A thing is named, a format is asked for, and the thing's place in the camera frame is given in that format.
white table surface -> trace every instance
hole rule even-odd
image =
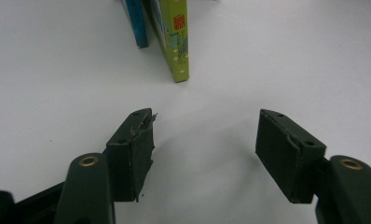
[[[371,166],[371,0],[189,0],[188,17],[191,78],[174,84],[119,1],[0,0],[0,189],[62,182],[152,107],[154,164],[117,223],[317,223],[255,155],[259,110]]]

blue book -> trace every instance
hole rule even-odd
[[[148,47],[142,4],[140,0],[122,0],[122,2],[128,11],[137,46],[141,49]]]

book spine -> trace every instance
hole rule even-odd
[[[147,35],[144,26],[144,17],[140,0],[123,0],[124,6],[128,10],[131,26],[139,48],[148,47]]]
[[[188,27],[186,0],[161,0],[166,2],[166,18],[169,27],[167,34],[167,60],[175,82],[186,81],[189,78],[188,69]]]

brass insert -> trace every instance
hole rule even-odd
[[[78,164],[80,166],[91,166],[91,165],[94,165],[98,162],[98,158],[97,157],[86,157],[86,158],[83,158]]]
[[[358,161],[349,160],[349,159],[342,159],[342,160],[340,160],[340,163],[343,166],[345,166],[349,169],[352,169],[352,170],[362,170],[363,169],[363,166]]]

book cover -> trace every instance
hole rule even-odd
[[[131,21],[133,33],[136,38],[136,44],[139,48],[146,48],[148,46],[147,35],[145,33],[144,16],[142,3],[140,0],[122,0],[124,8]]]
[[[143,0],[143,5],[174,81],[188,80],[186,0]]]

